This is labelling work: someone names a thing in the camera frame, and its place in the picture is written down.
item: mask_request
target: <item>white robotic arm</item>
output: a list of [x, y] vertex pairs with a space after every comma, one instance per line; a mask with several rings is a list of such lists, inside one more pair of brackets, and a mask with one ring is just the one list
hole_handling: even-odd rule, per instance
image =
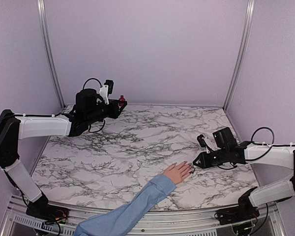
[[118, 118], [127, 102], [108, 100], [113, 81], [106, 81], [100, 90], [87, 88], [76, 94], [76, 104], [68, 114], [26, 115], [4, 110], [0, 115], [0, 166], [10, 182], [30, 201], [27, 214], [43, 219], [55, 216], [62, 207], [48, 204], [47, 197], [34, 183], [18, 155], [18, 140], [31, 137], [81, 135], [91, 124], [104, 118]]
[[[271, 151], [256, 161], [250, 163], [275, 165], [294, 169], [294, 151], [295, 147], [272, 147]], [[245, 159], [254, 160], [264, 154], [270, 147], [268, 145], [254, 145], [250, 144], [245, 149]], [[265, 203], [275, 202], [282, 199], [287, 199], [295, 196], [294, 186], [291, 182], [293, 174], [268, 184], [266, 186], [258, 187], [250, 193], [249, 200], [253, 207], [259, 207]]]
[[259, 216], [258, 207], [263, 204], [284, 201], [295, 196], [295, 144], [267, 145], [245, 141], [237, 144], [229, 128], [213, 133], [218, 150], [212, 150], [205, 142], [204, 136], [198, 136], [200, 145], [207, 148], [201, 152], [193, 164], [203, 169], [220, 167], [223, 163], [230, 162], [232, 169], [237, 164], [266, 164], [289, 168], [294, 174], [277, 182], [255, 187], [244, 193], [238, 200], [238, 206], [220, 209], [216, 218], [221, 225], [249, 220]]

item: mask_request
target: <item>blue sleeve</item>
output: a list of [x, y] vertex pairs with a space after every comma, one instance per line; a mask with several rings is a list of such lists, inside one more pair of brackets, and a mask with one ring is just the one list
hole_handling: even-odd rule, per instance
[[131, 203], [81, 222], [74, 236], [125, 236], [155, 204], [176, 188], [164, 175], [154, 177]]

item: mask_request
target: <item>marble tabletop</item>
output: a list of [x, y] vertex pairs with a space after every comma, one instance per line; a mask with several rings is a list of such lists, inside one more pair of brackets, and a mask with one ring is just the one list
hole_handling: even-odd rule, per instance
[[[220, 108], [128, 105], [118, 119], [107, 118], [99, 133], [52, 137], [32, 177], [51, 201], [115, 209], [172, 163], [192, 162], [205, 151], [198, 135], [216, 148], [212, 133], [226, 126], [232, 129]], [[258, 183], [248, 164], [229, 171], [196, 168], [152, 210], [235, 204], [254, 186]]]

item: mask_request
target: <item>red object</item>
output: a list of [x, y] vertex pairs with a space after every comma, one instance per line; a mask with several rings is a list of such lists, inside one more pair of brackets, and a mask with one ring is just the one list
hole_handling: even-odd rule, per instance
[[193, 174], [195, 172], [196, 168], [193, 169], [193, 171], [190, 171], [189, 174]]
[[[120, 95], [120, 99], [119, 99], [119, 101], [125, 101], [126, 99], [123, 97], [123, 95]], [[123, 103], [119, 103], [119, 106], [120, 107], [123, 107], [124, 106], [124, 104]]]

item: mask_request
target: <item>human arm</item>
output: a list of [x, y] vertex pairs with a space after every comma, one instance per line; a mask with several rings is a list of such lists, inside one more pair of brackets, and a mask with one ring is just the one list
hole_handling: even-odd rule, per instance
[[189, 176], [190, 168], [186, 162], [171, 165], [162, 175], [154, 177], [131, 203], [81, 222], [74, 236], [125, 236], [155, 204], [175, 190], [176, 184]]

